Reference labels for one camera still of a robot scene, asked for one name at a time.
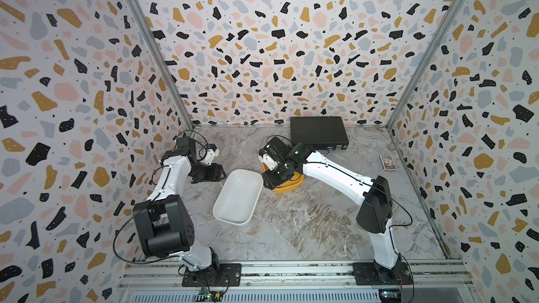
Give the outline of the yellow plastic bin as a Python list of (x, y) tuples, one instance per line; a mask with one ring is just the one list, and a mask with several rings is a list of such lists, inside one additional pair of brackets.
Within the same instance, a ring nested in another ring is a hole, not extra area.
[(291, 192), (301, 185), (304, 176), (295, 172), (293, 175), (288, 171), (281, 171), (278, 167), (270, 170), (266, 164), (262, 165), (265, 172), (262, 174), (264, 187), (276, 194)]

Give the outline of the white plastic bin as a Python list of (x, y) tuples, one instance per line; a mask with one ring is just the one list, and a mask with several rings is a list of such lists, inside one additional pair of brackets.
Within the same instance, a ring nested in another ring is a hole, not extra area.
[(213, 206), (216, 220), (235, 227), (250, 223), (263, 187), (262, 175), (237, 169), (228, 175)]

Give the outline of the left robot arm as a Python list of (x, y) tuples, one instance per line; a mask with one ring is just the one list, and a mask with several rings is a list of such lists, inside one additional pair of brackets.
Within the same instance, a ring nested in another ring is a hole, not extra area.
[(219, 155), (215, 144), (199, 142), (188, 135), (176, 138), (172, 150), (161, 158), (162, 173), (147, 200), (133, 207), (129, 222), (134, 222), (141, 248), (150, 261), (129, 261), (112, 248), (120, 260), (131, 265), (177, 259), (190, 274), (221, 274), (218, 256), (212, 248), (195, 238), (195, 226), (181, 199), (187, 179), (191, 183), (220, 182), (227, 173), (214, 159)]

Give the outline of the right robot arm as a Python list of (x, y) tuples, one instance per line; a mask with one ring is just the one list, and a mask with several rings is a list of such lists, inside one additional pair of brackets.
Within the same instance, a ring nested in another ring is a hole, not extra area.
[(389, 284), (396, 280), (405, 281), (411, 274), (403, 268), (402, 255), (394, 242), (392, 207), (397, 201), (391, 196), (384, 177), (373, 179), (360, 175), (303, 143), (292, 147), (277, 136), (271, 137), (259, 150), (258, 158), (268, 168), (262, 174), (268, 189), (280, 187), (298, 173), (324, 182), (359, 206), (356, 222), (369, 233), (374, 251), (371, 278)]

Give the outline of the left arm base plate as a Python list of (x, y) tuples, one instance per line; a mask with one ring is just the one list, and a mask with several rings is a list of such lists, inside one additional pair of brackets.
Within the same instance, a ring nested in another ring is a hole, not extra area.
[(224, 263), (196, 272), (187, 270), (182, 280), (182, 287), (238, 287), (241, 271), (241, 263)]

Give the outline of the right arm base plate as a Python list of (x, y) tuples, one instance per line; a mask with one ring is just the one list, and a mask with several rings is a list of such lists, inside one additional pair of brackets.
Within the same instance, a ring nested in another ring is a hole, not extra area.
[(358, 286), (411, 285), (413, 279), (405, 263), (397, 261), (392, 269), (384, 268), (376, 262), (355, 262), (352, 275)]

